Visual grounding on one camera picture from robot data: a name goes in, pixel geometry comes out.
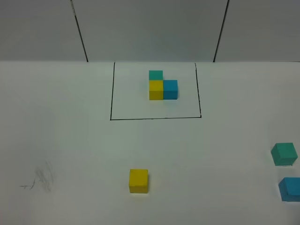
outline white wall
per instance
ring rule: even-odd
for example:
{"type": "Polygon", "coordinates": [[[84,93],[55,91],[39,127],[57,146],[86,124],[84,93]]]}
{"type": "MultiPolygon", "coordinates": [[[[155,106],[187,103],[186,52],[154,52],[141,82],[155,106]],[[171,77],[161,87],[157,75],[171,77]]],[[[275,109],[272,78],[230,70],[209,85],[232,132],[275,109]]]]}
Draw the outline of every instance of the white wall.
{"type": "Polygon", "coordinates": [[[230,0],[216,61],[300,61],[300,1],[230,0]]]}
{"type": "Polygon", "coordinates": [[[1,0],[0,60],[81,60],[69,0],[1,0]]]}
{"type": "Polygon", "coordinates": [[[300,64],[197,71],[201,119],[110,121],[113,63],[1,62],[0,224],[298,225],[278,183],[300,159],[275,167],[270,150],[300,154],[300,64]],[[49,178],[45,161],[51,191],[19,187],[36,167],[49,178]],[[129,193],[130,168],[149,169],[147,195],[129,193]]]}
{"type": "Polygon", "coordinates": [[[73,0],[89,60],[213,61],[227,0],[73,0]]]}

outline black rectangle outline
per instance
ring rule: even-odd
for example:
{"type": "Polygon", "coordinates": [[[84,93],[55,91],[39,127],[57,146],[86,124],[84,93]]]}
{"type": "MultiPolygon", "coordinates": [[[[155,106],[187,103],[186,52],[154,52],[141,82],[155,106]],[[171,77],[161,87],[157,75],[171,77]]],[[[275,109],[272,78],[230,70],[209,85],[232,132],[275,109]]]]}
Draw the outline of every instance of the black rectangle outline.
{"type": "Polygon", "coordinates": [[[202,115],[201,115],[201,106],[200,106],[199,85],[198,85],[197,65],[195,63],[195,73],[196,73],[196,83],[197,83],[197,92],[198,92],[198,102],[199,102],[200,116],[198,116],[198,117],[164,117],[164,118],[112,119],[112,113],[113,113],[113,87],[114,87],[114,69],[115,69],[115,65],[116,65],[116,62],[113,63],[112,104],[111,104],[111,118],[110,118],[110,121],[113,121],[113,120],[164,120],[164,119],[198,119],[198,118],[202,118],[202,115]]]}

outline yellow cube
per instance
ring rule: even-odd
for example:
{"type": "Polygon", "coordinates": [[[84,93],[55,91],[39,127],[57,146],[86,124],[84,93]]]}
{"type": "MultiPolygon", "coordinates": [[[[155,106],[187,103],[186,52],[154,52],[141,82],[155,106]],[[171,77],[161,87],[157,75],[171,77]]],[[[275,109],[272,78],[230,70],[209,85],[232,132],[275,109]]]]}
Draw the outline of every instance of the yellow cube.
{"type": "Polygon", "coordinates": [[[149,81],[149,99],[164,99],[164,81],[149,81]]]}
{"type": "Polygon", "coordinates": [[[129,191],[130,193],[148,193],[148,170],[130,170],[129,191]]]}

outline pencil mark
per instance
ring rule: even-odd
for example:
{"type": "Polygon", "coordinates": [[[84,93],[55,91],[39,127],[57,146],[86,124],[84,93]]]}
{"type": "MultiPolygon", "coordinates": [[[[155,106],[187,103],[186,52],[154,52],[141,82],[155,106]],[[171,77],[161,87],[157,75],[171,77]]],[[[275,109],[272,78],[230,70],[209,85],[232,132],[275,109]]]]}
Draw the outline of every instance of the pencil mark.
{"type": "Polygon", "coordinates": [[[39,178],[39,181],[42,183],[43,190],[45,192],[51,192],[55,179],[55,174],[51,164],[46,161],[45,167],[36,167],[35,173],[39,178]]]}
{"type": "Polygon", "coordinates": [[[34,179],[34,181],[33,181],[33,184],[30,186],[30,185],[20,185],[20,187],[22,187],[22,188],[24,188],[24,189],[26,189],[26,188],[29,188],[29,190],[31,190],[32,188],[33,188],[33,186],[35,185],[35,183],[36,183],[36,179],[34,179]]]}

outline cube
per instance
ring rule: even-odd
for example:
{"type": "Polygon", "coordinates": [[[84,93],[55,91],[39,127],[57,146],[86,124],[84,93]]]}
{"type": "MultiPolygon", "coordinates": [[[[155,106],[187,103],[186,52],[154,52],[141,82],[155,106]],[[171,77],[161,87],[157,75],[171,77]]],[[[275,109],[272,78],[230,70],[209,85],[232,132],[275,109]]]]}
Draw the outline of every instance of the cube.
{"type": "Polygon", "coordinates": [[[129,191],[130,193],[148,193],[148,170],[130,170],[129,191]]]}
{"type": "Polygon", "coordinates": [[[164,82],[149,81],[149,99],[163,100],[164,99],[164,82]]]}
{"type": "Polygon", "coordinates": [[[164,99],[178,98],[177,80],[164,80],[164,99]]]}
{"type": "Polygon", "coordinates": [[[163,71],[162,70],[149,70],[149,80],[150,81],[162,81],[163,71]]]}
{"type": "Polygon", "coordinates": [[[275,165],[293,165],[298,158],[293,143],[276,143],[271,154],[275,165]]]}
{"type": "Polygon", "coordinates": [[[284,202],[300,202],[300,178],[285,177],[279,183],[281,199],[284,202]]]}

